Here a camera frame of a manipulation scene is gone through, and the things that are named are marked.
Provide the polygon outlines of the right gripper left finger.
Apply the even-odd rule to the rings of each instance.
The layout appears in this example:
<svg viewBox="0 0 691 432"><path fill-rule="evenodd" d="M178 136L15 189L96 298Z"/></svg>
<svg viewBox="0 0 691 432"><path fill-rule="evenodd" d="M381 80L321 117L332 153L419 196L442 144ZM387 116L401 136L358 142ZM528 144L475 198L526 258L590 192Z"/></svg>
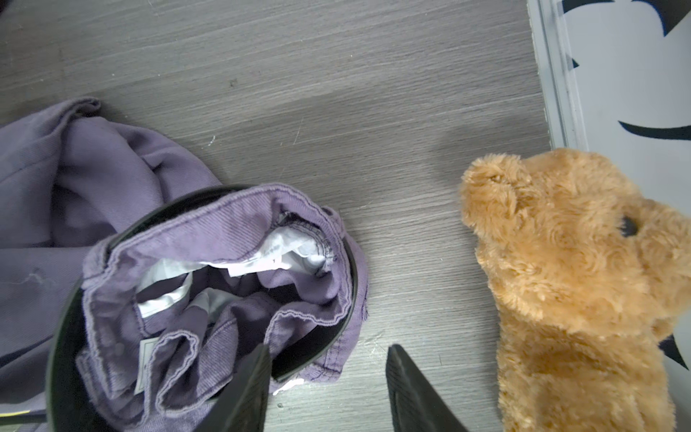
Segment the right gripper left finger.
<svg viewBox="0 0 691 432"><path fill-rule="evenodd" d="M194 432L262 432L271 369L268 347L256 347Z"/></svg>

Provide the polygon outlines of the purple trousers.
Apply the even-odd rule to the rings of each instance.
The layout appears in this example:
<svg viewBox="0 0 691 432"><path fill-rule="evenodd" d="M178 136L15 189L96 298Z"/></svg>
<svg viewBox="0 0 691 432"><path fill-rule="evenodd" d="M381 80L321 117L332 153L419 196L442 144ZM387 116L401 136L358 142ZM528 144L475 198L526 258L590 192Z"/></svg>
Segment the purple trousers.
<svg viewBox="0 0 691 432"><path fill-rule="evenodd" d="M172 201L222 186L167 137L92 97L1 129L1 421L48 423L50 355L89 252Z"/></svg>

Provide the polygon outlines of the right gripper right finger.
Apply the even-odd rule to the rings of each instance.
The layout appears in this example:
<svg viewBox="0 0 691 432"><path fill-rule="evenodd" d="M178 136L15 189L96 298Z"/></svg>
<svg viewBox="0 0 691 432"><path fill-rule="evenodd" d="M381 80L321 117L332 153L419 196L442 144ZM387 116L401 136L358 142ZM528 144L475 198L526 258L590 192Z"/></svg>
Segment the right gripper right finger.
<svg viewBox="0 0 691 432"><path fill-rule="evenodd" d="M395 432L468 432L401 345L388 348L385 374Z"/></svg>

